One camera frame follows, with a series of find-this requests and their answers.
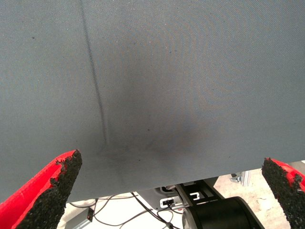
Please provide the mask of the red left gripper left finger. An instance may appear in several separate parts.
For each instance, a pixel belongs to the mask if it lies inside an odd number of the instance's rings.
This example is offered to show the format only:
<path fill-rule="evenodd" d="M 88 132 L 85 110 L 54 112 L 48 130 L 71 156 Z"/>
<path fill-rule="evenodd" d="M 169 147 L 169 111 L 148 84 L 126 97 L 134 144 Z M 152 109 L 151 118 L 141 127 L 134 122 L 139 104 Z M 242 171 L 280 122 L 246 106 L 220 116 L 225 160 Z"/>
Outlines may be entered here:
<path fill-rule="evenodd" d="M 82 166 L 75 149 L 53 159 L 0 205 L 2 229 L 55 229 Z"/>

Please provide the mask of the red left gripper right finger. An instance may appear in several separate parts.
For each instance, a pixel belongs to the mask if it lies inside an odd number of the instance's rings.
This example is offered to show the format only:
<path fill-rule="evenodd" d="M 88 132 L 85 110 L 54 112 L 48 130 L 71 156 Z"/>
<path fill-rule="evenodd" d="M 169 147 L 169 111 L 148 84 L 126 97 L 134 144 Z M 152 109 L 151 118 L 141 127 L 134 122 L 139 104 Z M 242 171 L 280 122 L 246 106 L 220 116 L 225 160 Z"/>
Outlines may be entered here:
<path fill-rule="evenodd" d="M 305 227 L 305 175 L 289 164 L 267 157 L 262 175 L 292 229 Z"/>

